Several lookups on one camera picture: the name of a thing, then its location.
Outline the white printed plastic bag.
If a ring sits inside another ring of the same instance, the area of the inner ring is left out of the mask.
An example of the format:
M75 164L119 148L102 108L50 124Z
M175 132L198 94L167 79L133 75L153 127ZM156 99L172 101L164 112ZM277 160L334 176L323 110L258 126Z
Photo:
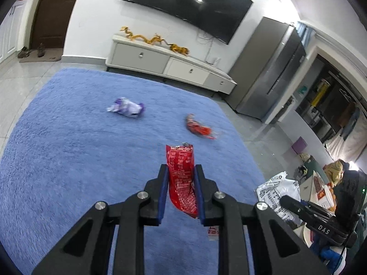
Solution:
M300 225L299 217L280 205L280 199L285 195L300 201L299 183L296 180L288 179L285 171L259 185L255 193L258 201L265 202L283 221Z

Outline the red printed wrapper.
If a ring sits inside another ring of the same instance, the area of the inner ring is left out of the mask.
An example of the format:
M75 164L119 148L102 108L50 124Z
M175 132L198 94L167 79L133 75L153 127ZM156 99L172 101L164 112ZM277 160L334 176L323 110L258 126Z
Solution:
M198 218L194 188L195 159L193 145L165 147L169 169L169 196L172 204L191 218Z

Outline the white rimmed trash bin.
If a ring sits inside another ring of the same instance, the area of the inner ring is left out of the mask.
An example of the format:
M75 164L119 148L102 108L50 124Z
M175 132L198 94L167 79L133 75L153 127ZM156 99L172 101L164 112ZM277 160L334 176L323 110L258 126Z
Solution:
M293 230L293 232L311 249L315 246L315 253L321 257L321 260L326 264L326 267L331 274L340 274L345 265L347 250L343 251L342 247L339 246L324 246L322 249L318 248L317 240L318 235L312 232L306 227L301 225L300 227Z

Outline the white basket of oranges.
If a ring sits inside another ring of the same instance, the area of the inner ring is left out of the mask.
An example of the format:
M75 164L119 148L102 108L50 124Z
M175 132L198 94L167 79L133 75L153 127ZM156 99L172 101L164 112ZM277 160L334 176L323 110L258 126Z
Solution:
M315 188L315 203L324 209L334 211L335 200L330 187L323 182L322 178L317 173L313 175L313 184Z

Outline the person in yellow jacket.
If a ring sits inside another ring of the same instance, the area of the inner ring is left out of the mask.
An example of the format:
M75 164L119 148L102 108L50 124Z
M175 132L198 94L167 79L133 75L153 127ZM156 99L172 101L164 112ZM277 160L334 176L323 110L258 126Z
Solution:
M326 174L329 181L336 186L343 179L344 172L348 171L349 167L350 167L349 163L343 161L342 159L338 159L333 163L325 165L323 167L323 171Z

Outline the purple stool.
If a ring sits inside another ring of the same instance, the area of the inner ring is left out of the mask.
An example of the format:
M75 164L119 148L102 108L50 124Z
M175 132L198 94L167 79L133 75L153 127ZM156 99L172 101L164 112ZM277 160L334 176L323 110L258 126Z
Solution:
M297 155L301 154L307 147L307 142L299 137L292 145L293 151L297 153Z

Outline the blue fuzzy blanket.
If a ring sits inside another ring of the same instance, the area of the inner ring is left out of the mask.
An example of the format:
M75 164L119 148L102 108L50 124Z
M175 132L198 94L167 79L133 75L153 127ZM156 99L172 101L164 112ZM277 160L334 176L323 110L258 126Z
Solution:
M118 98L143 103L139 117L108 112ZM215 139L191 133L187 115ZM254 204L264 176L239 133L211 99L159 82L68 68L38 92L1 158L1 243L23 274L96 202L143 189L165 163L165 147L193 145L206 178Z

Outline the purple white wrapper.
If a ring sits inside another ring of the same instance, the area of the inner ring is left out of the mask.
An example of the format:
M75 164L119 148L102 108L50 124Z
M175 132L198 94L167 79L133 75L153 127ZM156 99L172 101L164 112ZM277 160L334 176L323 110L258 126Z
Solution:
M143 103L134 103L125 97L118 98L114 104L107 108L108 112L117 113L125 117L139 117L143 114L145 106Z

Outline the red crumpled wrapper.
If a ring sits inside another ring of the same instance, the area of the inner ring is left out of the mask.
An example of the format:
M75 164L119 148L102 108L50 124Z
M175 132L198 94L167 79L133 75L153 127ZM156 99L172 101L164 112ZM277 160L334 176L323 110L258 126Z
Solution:
M193 114L189 114L185 118L185 124L187 129L193 133L194 135L197 135L199 137L205 137L209 139L215 139L215 136L213 134L213 131L210 127L205 126L201 124L200 122L196 121L194 119Z

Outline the grey refrigerator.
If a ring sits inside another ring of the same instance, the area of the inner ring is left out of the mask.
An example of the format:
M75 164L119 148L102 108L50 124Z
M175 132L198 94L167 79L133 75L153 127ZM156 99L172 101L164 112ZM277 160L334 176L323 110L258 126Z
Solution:
M295 27L263 17L229 71L236 82L226 102L265 121L306 57Z

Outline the white tv cabinet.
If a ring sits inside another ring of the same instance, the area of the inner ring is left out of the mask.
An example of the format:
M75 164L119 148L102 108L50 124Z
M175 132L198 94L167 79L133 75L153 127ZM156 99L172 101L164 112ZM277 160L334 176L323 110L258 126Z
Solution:
M106 59L108 68L118 68L181 81L214 92L230 94L236 82L225 72L198 59L114 35Z

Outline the pair of shoes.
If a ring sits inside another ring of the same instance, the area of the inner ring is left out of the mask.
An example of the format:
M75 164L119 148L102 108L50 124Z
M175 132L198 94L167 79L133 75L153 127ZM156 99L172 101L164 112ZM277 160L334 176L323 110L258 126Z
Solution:
M29 57L31 55L32 52L33 52L33 50L31 50L31 49L27 48L26 46L24 46L20 50L20 52L17 54L17 57L19 59L21 59L21 58L27 58L27 57ZM37 49L35 50L35 52L36 52L36 55L37 55L38 58L43 57L45 55L45 45L43 43L41 43L37 47Z

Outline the golden tiger figurine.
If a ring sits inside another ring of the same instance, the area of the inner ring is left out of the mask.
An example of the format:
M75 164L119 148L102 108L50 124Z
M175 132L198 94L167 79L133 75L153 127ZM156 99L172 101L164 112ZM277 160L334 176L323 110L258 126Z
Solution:
M180 47L177 44L169 44L169 49L174 53L179 53L180 55L188 56L190 51L186 47Z

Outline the golden dragon figurine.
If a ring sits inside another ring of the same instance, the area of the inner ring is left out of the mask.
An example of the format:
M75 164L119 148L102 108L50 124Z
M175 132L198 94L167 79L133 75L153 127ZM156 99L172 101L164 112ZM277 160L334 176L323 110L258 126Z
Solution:
M151 38L147 38L141 34L134 34L127 26L123 26L122 28L120 28L120 32L124 32L126 34L126 38L131 41L142 40L144 43L150 45L161 44L163 41L163 38L157 34Z

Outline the brown entrance door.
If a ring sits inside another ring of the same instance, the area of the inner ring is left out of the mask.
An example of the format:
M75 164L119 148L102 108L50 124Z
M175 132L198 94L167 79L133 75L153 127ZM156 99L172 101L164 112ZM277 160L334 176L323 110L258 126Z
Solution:
M62 48L76 0L39 0L32 24L30 48Z

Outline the white wall cupboards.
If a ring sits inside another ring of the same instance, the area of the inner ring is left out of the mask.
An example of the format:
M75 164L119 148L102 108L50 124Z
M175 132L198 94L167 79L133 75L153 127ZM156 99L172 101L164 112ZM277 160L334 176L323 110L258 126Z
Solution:
M25 1L13 4L1 24L0 62L5 61L17 49L19 27L22 20Z

